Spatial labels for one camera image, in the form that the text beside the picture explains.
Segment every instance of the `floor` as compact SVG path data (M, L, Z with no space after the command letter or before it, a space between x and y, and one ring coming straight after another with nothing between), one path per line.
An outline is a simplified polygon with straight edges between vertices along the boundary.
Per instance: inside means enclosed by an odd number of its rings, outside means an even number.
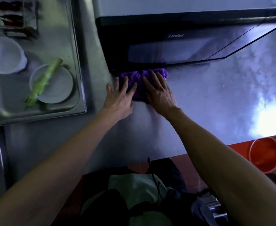
M231 145L230 147L236 151L243 151L248 148L249 143L243 142ZM182 177L186 183L187 189L192 193L199 193L202 190L208 188L206 183L201 179L196 169L194 168L189 156L187 154L171 157L172 161L181 171ZM128 167L140 174L145 174L149 165L147 162L131 164ZM76 186L65 205L63 206L61 212L58 214L55 222L60 222L61 220L69 219L70 217L78 216L80 214L80 201L81 201L81 185L85 175L80 180L79 184Z

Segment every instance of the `hand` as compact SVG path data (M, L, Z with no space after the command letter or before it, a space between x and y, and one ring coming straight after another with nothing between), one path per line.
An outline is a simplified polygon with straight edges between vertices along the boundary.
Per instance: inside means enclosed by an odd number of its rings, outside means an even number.
M173 96L173 93L168 87L166 78L163 78L159 72L155 74L153 71L151 72L151 76L157 89L155 89L149 83L146 77L143 77L144 84L151 92L151 94L147 93L147 99L151 106L153 106L153 108L157 111L157 113L163 115L166 118L170 108L177 108L177 102Z
M128 83L129 78L125 76L125 82L121 91L119 91L119 79L117 77L114 92L112 91L110 83L107 84L107 98L103 108L116 115L118 121L126 118L133 111L132 98L137 89L137 83L134 83L132 89L127 93Z

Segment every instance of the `white plate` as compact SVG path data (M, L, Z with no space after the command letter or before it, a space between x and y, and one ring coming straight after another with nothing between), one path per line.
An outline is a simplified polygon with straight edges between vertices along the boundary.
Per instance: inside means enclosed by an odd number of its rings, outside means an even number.
M34 82L45 73L48 64L40 66L36 69L30 77L29 87L33 88ZM60 66L54 72L52 78L49 80L49 84L45 87L43 93L39 96L39 101L48 104L60 103L66 100L71 94L73 89L73 78L70 72Z

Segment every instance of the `right hand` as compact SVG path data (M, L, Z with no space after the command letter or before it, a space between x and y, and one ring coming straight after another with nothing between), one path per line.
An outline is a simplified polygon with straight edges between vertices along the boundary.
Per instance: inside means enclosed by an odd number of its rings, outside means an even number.
M143 77L143 82L151 93L147 93L147 99L158 114L166 117L168 111L171 108L178 107L177 102L173 96L173 93L168 87L166 78L163 78L159 72L154 73L153 71L151 72L151 76L154 80L157 89L155 89L149 83L146 77Z

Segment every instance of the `white bowl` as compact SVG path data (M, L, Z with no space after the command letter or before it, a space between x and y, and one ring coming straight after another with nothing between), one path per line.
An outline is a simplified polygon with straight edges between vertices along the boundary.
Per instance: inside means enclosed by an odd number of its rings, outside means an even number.
M0 36L0 74L12 74L26 67L27 58L21 46L11 38Z
M48 64L42 65L37 68L29 79L29 87L32 90L35 81L45 73ZM59 66L49 80L49 84L45 86L43 93L39 96L38 100L48 104L60 103L66 100L71 94L73 89L73 78L70 72Z

